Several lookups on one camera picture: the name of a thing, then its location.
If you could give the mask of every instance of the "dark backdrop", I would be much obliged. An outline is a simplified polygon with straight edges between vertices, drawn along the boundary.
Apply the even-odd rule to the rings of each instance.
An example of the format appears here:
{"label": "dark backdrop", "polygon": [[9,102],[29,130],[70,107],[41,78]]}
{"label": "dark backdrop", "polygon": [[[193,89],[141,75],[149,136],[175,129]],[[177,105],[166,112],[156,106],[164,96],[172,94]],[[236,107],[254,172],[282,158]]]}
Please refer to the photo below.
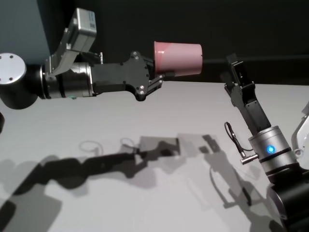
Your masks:
{"label": "dark backdrop", "polygon": [[[55,4],[55,0],[40,1],[45,6]],[[309,54],[308,0],[59,2],[66,25],[76,7],[95,12],[98,34],[92,50],[102,51],[107,62],[125,61],[132,50],[152,57],[154,41],[202,44],[206,59],[222,59],[234,52],[239,57]],[[51,40],[51,51],[60,39]],[[253,58],[246,67],[256,83],[309,85],[309,59]],[[211,62],[204,65],[202,75],[179,80],[219,82],[225,68],[220,61]]]}

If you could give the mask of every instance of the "white table surface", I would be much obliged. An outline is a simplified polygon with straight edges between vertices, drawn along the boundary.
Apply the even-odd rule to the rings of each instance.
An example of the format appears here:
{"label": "white table surface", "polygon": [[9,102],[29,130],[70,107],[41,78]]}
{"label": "white table surface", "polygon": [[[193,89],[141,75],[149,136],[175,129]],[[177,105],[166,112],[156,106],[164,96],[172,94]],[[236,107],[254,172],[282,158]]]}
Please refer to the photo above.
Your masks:
{"label": "white table surface", "polygon": [[[309,87],[257,85],[256,94],[271,124],[279,125],[291,143]],[[229,121],[243,147],[250,147],[250,132],[223,84],[166,82],[144,102],[117,92],[74,101],[37,100],[21,111],[1,102],[0,111],[6,118],[0,136],[0,205],[9,201],[16,206],[4,231],[271,231],[264,199],[268,179],[258,161],[241,165],[224,130]],[[221,150],[212,151],[203,135],[210,135]],[[171,151],[174,156],[160,156],[166,149],[160,147],[148,152],[147,157],[154,159],[138,172],[128,164],[134,177],[123,172],[91,175],[74,189],[52,179],[12,195],[39,163],[65,158],[83,163],[126,152],[136,157],[137,167],[143,159],[128,146],[154,150],[163,141],[177,148],[176,139],[180,151]],[[309,167],[306,157],[300,162]],[[53,163],[55,176],[60,166]],[[126,162],[119,167],[126,167]],[[242,188],[250,193],[252,206]]]}

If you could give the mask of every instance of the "glowing blue light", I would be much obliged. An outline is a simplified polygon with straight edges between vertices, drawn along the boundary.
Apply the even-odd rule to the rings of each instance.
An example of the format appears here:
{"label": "glowing blue light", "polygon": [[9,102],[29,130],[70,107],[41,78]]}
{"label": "glowing blue light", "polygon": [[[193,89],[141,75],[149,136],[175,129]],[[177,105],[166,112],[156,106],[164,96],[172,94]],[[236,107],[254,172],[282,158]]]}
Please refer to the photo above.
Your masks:
{"label": "glowing blue light", "polygon": [[269,145],[267,148],[267,152],[269,153],[269,154],[274,154],[275,153],[275,147],[274,146],[272,146],[272,145]]}

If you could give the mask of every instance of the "cable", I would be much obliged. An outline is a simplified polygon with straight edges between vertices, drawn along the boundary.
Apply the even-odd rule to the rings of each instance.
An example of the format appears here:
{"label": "cable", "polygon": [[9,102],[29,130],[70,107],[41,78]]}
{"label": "cable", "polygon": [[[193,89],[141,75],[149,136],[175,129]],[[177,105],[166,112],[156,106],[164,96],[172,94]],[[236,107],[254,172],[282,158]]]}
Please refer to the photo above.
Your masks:
{"label": "cable", "polygon": [[[234,135],[234,138],[232,137],[232,135],[234,134],[234,132],[232,131],[231,124],[229,124],[228,122],[224,123],[224,128],[225,128],[225,131],[226,131],[227,135],[230,137],[230,139],[232,140],[232,142],[233,142],[233,143],[235,144],[235,146],[237,147],[238,145],[237,145],[237,142],[235,141],[235,140],[237,140],[237,139],[236,139],[236,136]],[[243,148],[242,146],[240,146],[240,148],[243,149],[244,151],[253,151],[253,149],[245,149],[245,148]]]}

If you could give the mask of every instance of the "pink cup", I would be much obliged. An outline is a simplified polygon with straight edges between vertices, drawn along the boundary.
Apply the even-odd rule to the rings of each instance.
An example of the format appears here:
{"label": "pink cup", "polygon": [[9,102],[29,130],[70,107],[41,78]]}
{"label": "pink cup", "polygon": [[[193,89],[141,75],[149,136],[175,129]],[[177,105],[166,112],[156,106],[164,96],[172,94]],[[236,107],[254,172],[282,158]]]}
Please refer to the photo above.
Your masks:
{"label": "pink cup", "polygon": [[200,74],[203,52],[200,44],[154,42],[155,72],[176,76]]}

